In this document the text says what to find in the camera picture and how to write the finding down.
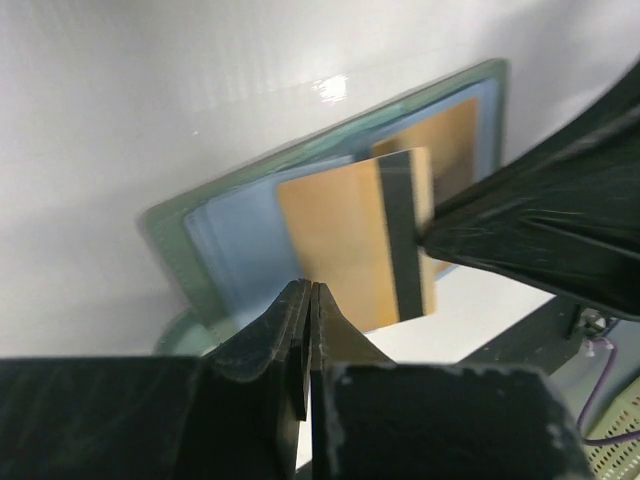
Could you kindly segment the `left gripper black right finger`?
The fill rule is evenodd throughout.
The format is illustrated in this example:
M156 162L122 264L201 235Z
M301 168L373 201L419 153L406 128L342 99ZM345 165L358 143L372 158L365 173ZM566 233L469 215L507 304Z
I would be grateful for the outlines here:
M541 370L396 363L322 283L310 326L314 478L589 477L574 420Z

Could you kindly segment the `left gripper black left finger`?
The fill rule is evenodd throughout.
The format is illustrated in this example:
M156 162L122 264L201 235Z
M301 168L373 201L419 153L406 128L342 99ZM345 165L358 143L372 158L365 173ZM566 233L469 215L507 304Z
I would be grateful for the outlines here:
M202 356L1 363L5 479L291 479L312 286Z

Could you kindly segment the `green card holder wallet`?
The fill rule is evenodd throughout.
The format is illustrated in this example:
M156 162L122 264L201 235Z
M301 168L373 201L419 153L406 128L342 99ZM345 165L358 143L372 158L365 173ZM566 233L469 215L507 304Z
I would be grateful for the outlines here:
M509 65L490 59L418 87L259 161L167 200L142 220L189 302L161 335L160 355L198 355L259 316L301 274L276 197L286 180L369 156L369 136L479 102L472 184L500 165Z

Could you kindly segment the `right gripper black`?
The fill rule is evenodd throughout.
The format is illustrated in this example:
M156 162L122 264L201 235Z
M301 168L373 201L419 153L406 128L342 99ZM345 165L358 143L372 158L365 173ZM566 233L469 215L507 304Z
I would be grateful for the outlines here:
M574 120L436 213L433 258L639 317L639 60Z

